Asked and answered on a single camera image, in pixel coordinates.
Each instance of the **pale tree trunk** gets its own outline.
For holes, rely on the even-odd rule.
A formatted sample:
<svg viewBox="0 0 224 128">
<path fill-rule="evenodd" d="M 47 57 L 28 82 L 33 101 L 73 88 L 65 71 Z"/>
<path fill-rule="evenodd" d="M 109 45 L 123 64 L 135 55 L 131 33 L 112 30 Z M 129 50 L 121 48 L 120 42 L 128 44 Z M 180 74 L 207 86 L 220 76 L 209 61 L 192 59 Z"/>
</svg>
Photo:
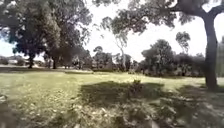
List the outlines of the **pale tree trunk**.
<svg viewBox="0 0 224 128">
<path fill-rule="evenodd" d="M 203 18 L 207 36 L 206 58 L 205 58 L 205 81 L 209 90 L 217 90 L 216 79 L 216 58 L 217 58 L 217 37 L 214 28 L 214 17 Z"/>
<path fill-rule="evenodd" d="M 127 69 L 126 69 L 126 56 L 125 56 L 125 54 L 124 54 L 123 49 L 121 49 L 121 53 L 122 53 L 122 66 L 123 66 L 123 68 L 124 68 L 124 71 L 126 71 L 126 70 L 127 70 Z"/>
</svg>

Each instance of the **bare branch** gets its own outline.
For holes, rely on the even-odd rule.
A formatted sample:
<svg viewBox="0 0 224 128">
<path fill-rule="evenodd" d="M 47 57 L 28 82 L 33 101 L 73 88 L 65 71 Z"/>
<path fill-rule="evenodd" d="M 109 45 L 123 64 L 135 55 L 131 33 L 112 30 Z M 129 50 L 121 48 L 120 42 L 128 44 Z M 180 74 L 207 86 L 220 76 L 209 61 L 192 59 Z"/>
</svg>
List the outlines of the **bare branch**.
<svg viewBox="0 0 224 128">
<path fill-rule="evenodd" d="M 224 5 L 219 5 L 216 7 L 213 7 L 208 14 L 212 15 L 213 17 L 216 17 L 218 14 L 224 12 Z"/>
</svg>

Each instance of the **grass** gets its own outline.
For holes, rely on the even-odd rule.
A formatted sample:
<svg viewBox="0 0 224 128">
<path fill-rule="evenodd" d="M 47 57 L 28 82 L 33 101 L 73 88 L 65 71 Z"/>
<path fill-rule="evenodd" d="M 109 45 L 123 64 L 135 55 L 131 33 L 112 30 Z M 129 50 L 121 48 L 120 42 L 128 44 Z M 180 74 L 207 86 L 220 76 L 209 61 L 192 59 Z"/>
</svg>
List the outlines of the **grass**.
<svg viewBox="0 0 224 128">
<path fill-rule="evenodd" d="M 144 84 L 127 97 L 134 79 Z M 203 78 L 152 78 L 126 73 L 21 71 L 0 73 L 1 122 L 21 127 L 224 127 L 224 95 L 200 86 Z"/>
</svg>

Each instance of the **tree trunk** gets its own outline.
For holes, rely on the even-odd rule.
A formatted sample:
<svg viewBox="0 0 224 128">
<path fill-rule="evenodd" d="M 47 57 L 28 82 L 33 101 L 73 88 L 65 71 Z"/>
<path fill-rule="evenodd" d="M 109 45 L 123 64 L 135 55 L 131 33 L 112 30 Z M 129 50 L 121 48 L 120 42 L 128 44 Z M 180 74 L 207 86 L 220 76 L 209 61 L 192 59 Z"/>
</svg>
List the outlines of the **tree trunk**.
<svg viewBox="0 0 224 128">
<path fill-rule="evenodd" d="M 205 82 L 209 90 L 218 89 L 216 80 L 217 37 L 214 28 L 214 18 L 209 15 L 203 19 L 207 36 L 205 57 Z"/>
<path fill-rule="evenodd" d="M 57 69 L 57 59 L 53 59 L 53 69 Z"/>
<path fill-rule="evenodd" d="M 28 68 L 33 68 L 33 59 L 34 59 L 34 56 L 33 55 L 29 55 L 29 67 Z"/>
<path fill-rule="evenodd" d="M 123 66 L 123 70 L 126 72 L 127 68 L 126 68 L 126 56 L 124 54 L 123 49 L 121 49 L 121 53 L 122 53 L 122 66 Z"/>
</svg>

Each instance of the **green leaves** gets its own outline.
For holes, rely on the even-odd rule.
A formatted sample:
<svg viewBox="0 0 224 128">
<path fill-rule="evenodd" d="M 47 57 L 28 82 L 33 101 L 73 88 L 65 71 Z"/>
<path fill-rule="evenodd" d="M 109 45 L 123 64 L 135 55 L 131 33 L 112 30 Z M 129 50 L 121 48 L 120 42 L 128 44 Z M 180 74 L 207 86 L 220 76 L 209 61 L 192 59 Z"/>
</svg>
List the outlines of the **green leaves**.
<svg viewBox="0 0 224 128">
<path fill-rule="evenodd" d="M 188 41 L 191 40 L 190 35 L 187 32 L 178 32 L 176 35 L 176 41 L 179 43 L 181 48 L 185 53 L 188 53 L 189 44 Z"/>
</svg>

